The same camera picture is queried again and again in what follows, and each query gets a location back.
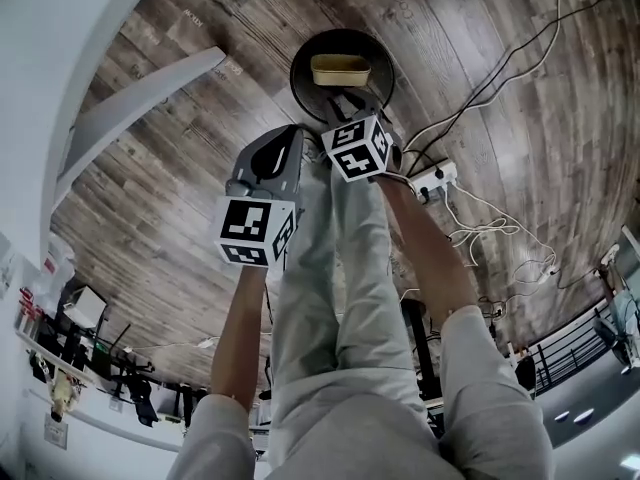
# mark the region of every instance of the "foot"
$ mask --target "foot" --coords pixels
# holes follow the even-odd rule
[[[607,254],[605,254],[602,259],[600,260],[600,263],[602,265],[609,265],[610,263],[613,263],[616,259],[616,254],[618,254],[618,251],[620,250],[620,246],[618,244],[613,244],[610,249],[607,251]]]

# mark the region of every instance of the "black railing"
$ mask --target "black railing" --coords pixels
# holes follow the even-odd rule
[[[531,355],[536,363],[536,393],[549,391],[573,377],[607,352],[604,342],[593,330],[594,311],[591,318],[557,340],[542,346],[536,345]],[[611,322],[606,312],[599,315]]]

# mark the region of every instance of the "round light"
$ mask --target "round light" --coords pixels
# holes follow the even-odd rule
[[[582,425],[583,423],[586,423],[591,418],[593,411],[594,409],[589,409],[588,411],[584,411],[583,413],[578,414],[576,418],[573,420],[573,422],[576,423],[577,425]]]
[[[569,416],[569,411],[565,411],[562,414],[558,414],[555,418],[553,418],[554,420],[556,420],[558,423],[562,423],[564,420],[567,419],[567,417]]]

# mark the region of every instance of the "leg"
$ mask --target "leg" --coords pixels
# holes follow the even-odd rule
[[[611,289],[611,285],[607,282],[607,273],[608,271],[604,268],[599,268],[598,273],[600,274],[600,281],[602,281],[602,290],[604,291],[604,296],[607,299],[607,303],[611,304],[613,302],[613,290]]]
[[[300,190],[305,212],[291,238],[273,326],[274,390],[336,368],[330,175],[321,163],[303,165]]]
[[[624,290],[626,290],[626,286],[624,285],[624,282],[622,281],[622,276],[620,276],[618,269],[616,268],[615,264],[610,263],[609,264],[609,272],[611,273],[611,280],[613,282],[613,289],[616,291],[616,293],[620,293]]]
[[[347,308],[338,333],[339,368],[413,370],[409,336],[389,267],[391,238],[380,187],[332,175]]]

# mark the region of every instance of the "black cable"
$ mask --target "black cable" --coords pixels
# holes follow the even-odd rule
[[[271,356],[267,356],[267,361],[264,363],[264,376],[269,383],[269,389],[271,389],[271,376],[269,375],[269,368],[271,368]]]
[[[420,156],[424,156],[427,160],[429,160],[429,162],[431,162],[431,165],[429,166],[429,168],[438,165],[439,162],[436,162],[433,158],[431,158],[429,155],[427,155],[424,151],[420,151],[419,149],[407,149],[404,153],[418,153],[418,158],[420,158]]]
[[[464,114],[465,110],[467,110],[467,108],[469,108],[473,102],[478,98],[478,96],[480,96],[484,90],[489,87],[493,81],[498,77],[498,75],[500,73],[502,73],[502,71],[504,71],[504,69],[507,67],[507,64],[509,63],[509,61],[511,60],[511,58],[520,50],[526,48],[527,46],[529,46],[531,43],[533,43],[536,39],[538,39],[538,37],[540,37],[542,34],[544,34],[544,32],[546,32],[546,30],[551,27],[552,25],[554,25],[555,23],[559,23],[562,20],[565,20],[575,14],[578,14],[579,12],[583,12],[583,11],[588,11],[589,9],[593,9],[596,5],[604,2],[605,0],[596,0],[595,2],[593,2],[592,4],[589,4],[585,7],[581,7],[580,9],[576,9],[575,11],[571,11],[567,14],[564,14],[562,16],[560,16],[559,18],[556,18],[552,21],[550,21],[549,23],[547,23],[542,30],[540,30],[540,32],[538,32],[535,36],[533,36],[531,39],[529,39],[526,43],[522,44],[521,46],[519,46],[518,48],[516,48],[515,50],[513,50],[507,57],[507,59],[504,61],[504,64],[500,67],[500,69],[496,72],[495,75],[493,75],[493,77],[491,77],[491,79],[484,84],[484,86],[482,86],[482,88],[476,92],[476,94],[471,97],[471,99],[469,99],[469,101],[467,101],[467,103],[462,107],[462,109],[459,111],[458,115],[455,117],[455,119],[453,119],[451,121],[451,123],[449,124],[449,126],[447,126],[447,128],[440,134],[438,134],[434,139],[432,139],[431,141],[429,141],[427,143],[427,145],[422,148],[420,150],[421,154],[426,154],[426,151],[433,146],[436,142],[438,142],[439,140],[441,140],[445,135],[447,135],[449,133],[449,131],[451,131],[451,128],[453,128],[453,125],[456,124],[456,122],[458,121],[458,119],[460,119],[460,117]],[[502,89],[502,87],[504,87],[504,85],[507,83],[507,80],[503,81],[499,86],[498,89],[496,90],[496,93],[500,92],[500,90]],[[418,158],[416,158],[416,160],[413,162],[413,164],[411,165],[411,167],[409,168],[409,170],[407,171],[407,177],[411,176],[411,172],[413,171],[413,169],[416,167],[416,165],[418,164],[418,162],[420,161],[420,156],[418,156]]]
[[[585,277],[587,277],[589,274],[593,274],[596,270],[596,268],[592,268],[591,270],[589,270],[588,272],[585,272],[584,274],[582,274],[578,279],[571,281],[570,283],[566,284],[565,286],[560,286],[560,281],[562,280],[562,273],[560,273],[560,275],[558,276],[558,282],[556,283],[556,288],[558,290],[566,290],[567,288],[571,288],[572,286],[578,284],[580,281],[582,281]]]
[[[505,305],[506,305],[505,301],[503,301],[503,300],[491,300],[491,299],[490,299],[489,297],[487,297],[486,295],[483,295],[482,297],[480,297],[480,298],[478,299],[478,303],[491,304],[491,313],[485,313],[485,312],[484,312],[484,311],[482,311],[482,310],[480,310],[480,311],[481,311],[482,316],[483,316],[484,318],[488,318],[488,319],[490,319],[490,320],[491,320],[491,323],[492,323],[492,324],[493,324],[493,319],[496,317],[496,312],[493,310],[494,306],[495,306],[496,304],[500,304],[500,303],[502,303],[502,304],[505,304]]]
[[[273,312],[271,311],[271,301],[269,300],[269,288],[267,287],[267,283],[264,283],[264,291],[267,294],[267,309],[269,310],[269,320],[271,321],[271,325],[273,325]]]

